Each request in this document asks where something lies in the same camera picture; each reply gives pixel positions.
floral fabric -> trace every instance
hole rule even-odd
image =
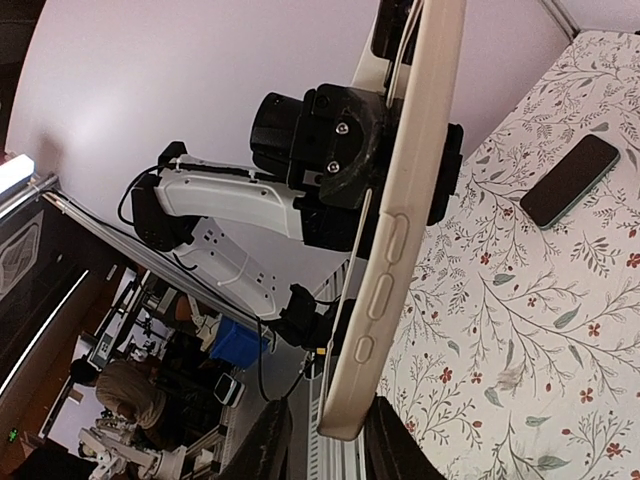
[[[640,37],[584,33],[426,230],[379,392],[448,479],[640,479],[639,129]],[[621,160],[542,232],[519,200],[587,134]]]

blue container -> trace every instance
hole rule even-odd
[[[210,358],[226,360],[246,370],[258,360],[259,343],[260,336],[257,332],[223,316]],[[264,352],[268,346],[269,341],[263,338],[260,351]]]

metal frame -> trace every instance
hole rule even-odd
[[[570,41],[573,41],[582,31],[561,0],[538,0],[538,3],[553,18]]]

black smartphone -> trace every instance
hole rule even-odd
[[[619,159],[616,147],[587,135],[520,199],[520,207],[542,230],[551,228]]]

phone case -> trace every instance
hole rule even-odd
[[[325,436],[357,437],[393,344],[440,168],[465,7],[466,0],[424,2],[370,261],[322,405]]]
[[[551,228],[553,228],[553,227],[554,227],[554,225],[555,225],[556,223],[558,223],[562,217],[564,217],[565,215],[567,215],[567,214],[569,213],[569,211],[570,211],[573,207],[575,207],[576,205],[578,205],[578,203],[580,203],[580,202],[584,199],[584,197],[586,197],[586,196],[587,196],[587,194],[588,194],[588,193],[593,189],[593,187],[595,187],[595,186],[596,186],[596,185],[597,185],[597,184],[598,184],[598,183],[599,183],[599,182],[600,182],[600,181],[601,181],[601,180],[602,180],[602,179],[603,179],[603,178],[604,178],[604,177],[605,177],[605,176],[606,176],[606,175],[607,175],[607,174],[608,174],[608,173],[609,173],[609,172],[610,172],[610,171],[611,171],[611,170],[612,170],[612,169],[613,169],[617,164],[618,164],[618,161],[619,161],[619,160],[620,160],[620,154],[618,154],[618,156],[616,157],[616,159],[615,159],[613,162],[611,162],[611,165],[609,165],[607,168],[605,168],[605,169],[600,173],[600,175],[598,175],[598,176],[593,180],[593,182],[591,182],[591,183],[589,184],[589,186],[588,186],[587,188],[585,188],[585,189],[580,193],[580,195],[578,195],[578,196],[573,200],[573,202],[571,202],[571,203],[567,206],[567,208],[563,209],[563,210],[562,210],[558,215],[556,215],[556,217],[555,217],[553,220],[551,220],[548,224],[546,224],[546,225],[538,225],[538,227],[540,228],[540,230],[545,231],[545,230],[550,230]]]

